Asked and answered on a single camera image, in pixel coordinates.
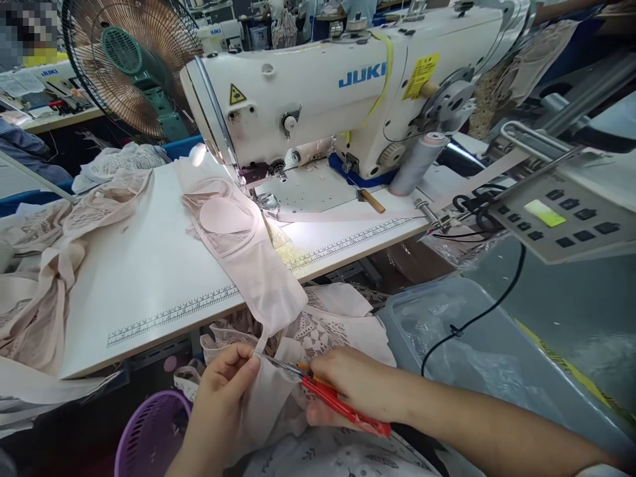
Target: hand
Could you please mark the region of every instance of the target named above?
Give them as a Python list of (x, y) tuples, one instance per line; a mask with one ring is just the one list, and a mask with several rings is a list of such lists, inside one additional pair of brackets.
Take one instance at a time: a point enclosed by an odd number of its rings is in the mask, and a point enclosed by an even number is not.
[[(338, 347), (310, 363), (314, 374), (330, 383), (340, 399), (355, 410), (383, 422), (405, 419), (405, 389), (413, 376), (390, 368), (353, 348)], [(349, 427), (360, 430), (322, 401), (307, 406), (310, 425)]]
[(221, 475), (237, 440), (240, 399), (260, 369), (253, 354), (249, 344), (232, 344), (205, 369), (184, 443), (166, 477)]

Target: red scissors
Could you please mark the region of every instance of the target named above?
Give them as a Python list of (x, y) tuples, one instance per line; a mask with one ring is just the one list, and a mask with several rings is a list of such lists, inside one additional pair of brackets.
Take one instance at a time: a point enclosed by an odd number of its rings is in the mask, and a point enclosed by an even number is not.
[(280, 366), (284, 370), (289, 371), (294, 376), (301, 378), (302, 385), (305, 389), (313, 392), (331, 409), (344, 416), (347, 420), (354, 423), (357, 427), (360, 427), (363, 431), (366, 431), (378, 437), (388, 438), (391, 435), (391, 425), (389, 423), (371, 419), (370, 417), (357, 412), (351, 406), (343, 403), (340, 399), (338, 399), (338, 391), (336, 391), (320, 378), (314, 377), (308, 365), (302, 363), (296, 363), (296, 365), (293, 365), (284, 363), (274, 358), (270, 358), (269, 356), (265, 356), (264, 354), (261, 354), (261, 356), (264, 356), (269, 361), (277, 366)]

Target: control panel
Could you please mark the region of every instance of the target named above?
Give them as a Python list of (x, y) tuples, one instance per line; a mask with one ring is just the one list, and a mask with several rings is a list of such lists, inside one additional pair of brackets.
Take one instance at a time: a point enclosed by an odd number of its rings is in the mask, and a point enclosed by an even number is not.
[(636, 213), (547, 172), (490, 207), (547, 264), (636, 252)]

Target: ruler markings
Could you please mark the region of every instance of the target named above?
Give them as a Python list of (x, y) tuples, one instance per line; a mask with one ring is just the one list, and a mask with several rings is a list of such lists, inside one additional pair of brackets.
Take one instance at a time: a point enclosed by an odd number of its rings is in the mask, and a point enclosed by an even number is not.
[[(328, 257), (342, 252), (343, 250), (347, 250), (358, 244), (368, 242), (374, 237), (387, 233), (388, 231), (391, 231), (396, 227), (400, 227), (412, 220), (415, 219), (393, 219), (382, 222), (378, 225), (374, 225), (373, 227), (369, 227), (368, 229), (350, 235), (349, 237), (337, 240), (329, 245), (325, 245), (324, 247), (304, 254), (303, 256), (295, 260), (291, 264), (290, 268), (292, 272), (294, 272), (296, 270), (299, 270), (300, 268), (318, 263)], [(151, 329), (161, 327), (163, 325), (181, 319), (182, 317), (191, 315), (192, 313), (195, 313), (197, 311), (201, 311), (202, 309), (209, 308), (213, 305), (216, 305), (217, 303), (221, 303), (222, 301), (235, 297), (238, 294), (239, 290), (237, 289), (237, 287), (234, 284), (231, 284), (210, 293), (206, 293), (205, 295), (202, 295), (198, 298), (188, 300), (187, 302), (182, 303), (179, 306), (161, 311), (154, 316), (144, 318), (129, 326), (113, 331), (108, 335), (106, 347), (110, 348), (111, 346), (118, 345), (119, 343), (122, 343), (129, 339), (135, 338), (139, 335), (143, 335)]]

